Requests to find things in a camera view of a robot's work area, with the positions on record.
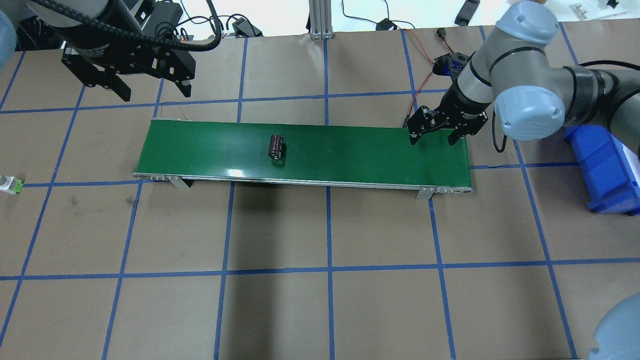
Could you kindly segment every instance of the blue plastic container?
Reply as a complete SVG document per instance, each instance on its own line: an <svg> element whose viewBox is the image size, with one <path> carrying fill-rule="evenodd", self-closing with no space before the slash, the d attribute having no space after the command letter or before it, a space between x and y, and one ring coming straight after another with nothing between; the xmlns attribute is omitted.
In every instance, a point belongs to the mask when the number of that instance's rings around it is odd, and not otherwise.
<svg viewBox="0 0 640 360"><path fill-rule="evenodd" d="M640 215L640 187L622 143L604 127L572 126L564 139L573 147L596 213Z"/></svg>

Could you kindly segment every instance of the braided black hose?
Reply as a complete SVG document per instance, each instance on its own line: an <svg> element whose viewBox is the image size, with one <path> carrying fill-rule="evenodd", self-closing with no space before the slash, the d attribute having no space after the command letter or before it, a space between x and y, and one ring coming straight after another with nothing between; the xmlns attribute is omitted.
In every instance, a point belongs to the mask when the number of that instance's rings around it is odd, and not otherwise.
<svg viewBox="0 0 640 360"><path fill-rule="evenodd" d="M216 26L214 28L215 37L213 40L206 44L183 44L181 42L175 42L171 40L165 40L161 38L154 38L146 35L136 34L131 31L123 30L120 28L116 28L115 26L106 24L105 22L93 19L75 9L72 9L68 6L59 4L53 0L31 0L32 2L42 5L47 9L54 11L60 15L64 15L70 19L78 21L81 24L91 26L94 29L105 32L109 35L113 35L116 37L126 38L128 40L138 41L146 45L151 46L162 46L167 47L169 49L176 50L186 50L186 51L209 51L215 49L222 39L222 23L218 18L218 14L213 6L209 6L211 9L211 15L213 15L213 19L216 22Z"/></svg>

